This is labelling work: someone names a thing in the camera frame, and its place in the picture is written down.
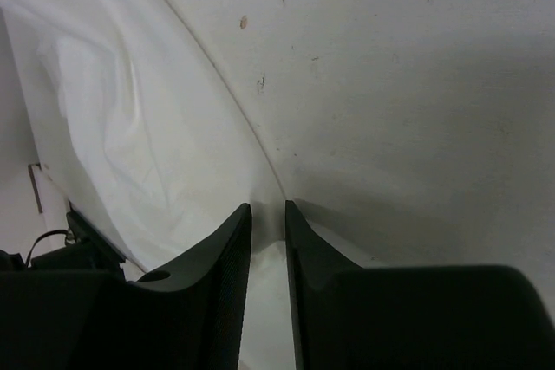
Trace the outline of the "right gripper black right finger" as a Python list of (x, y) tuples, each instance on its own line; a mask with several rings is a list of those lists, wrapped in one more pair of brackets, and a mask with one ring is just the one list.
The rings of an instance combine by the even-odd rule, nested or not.
[(284, 207), (299, 369), (551, 369), (554, 326), (500, 265), (365, 269)]

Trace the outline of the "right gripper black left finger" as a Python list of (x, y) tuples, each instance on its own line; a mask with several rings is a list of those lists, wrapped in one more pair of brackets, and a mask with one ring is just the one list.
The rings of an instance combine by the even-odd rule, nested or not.
[(1, 255), (4, 369), (234, 369), (251, 260), (251, 207), (140, 280), (27, 270)]

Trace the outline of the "white tank top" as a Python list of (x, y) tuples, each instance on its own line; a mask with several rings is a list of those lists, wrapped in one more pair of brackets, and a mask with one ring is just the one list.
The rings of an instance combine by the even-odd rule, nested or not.
[(113, 240), (150, 270), (240, 204), (255, 251), (283, 236), (283, 194), (252, 127), (166, 0), (1, 0), (37, 36), (70, 149)]

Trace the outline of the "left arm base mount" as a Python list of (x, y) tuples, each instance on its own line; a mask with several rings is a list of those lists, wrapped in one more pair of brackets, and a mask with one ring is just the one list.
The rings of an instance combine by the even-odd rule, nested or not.
[[(21, 272), (26, 270), (95, 270), (105, 271), (124, 280), (121, 265), (125, 256), (111, 244), (78, 211), (66, 214), (69, 227), (43, 233), (33, 243), (25, 258), (20, 254), (1, 251), (1, 271)], [(48, 237), (64, 237), (64, 246), (40, 256), (34, 256), (36, 246)]]

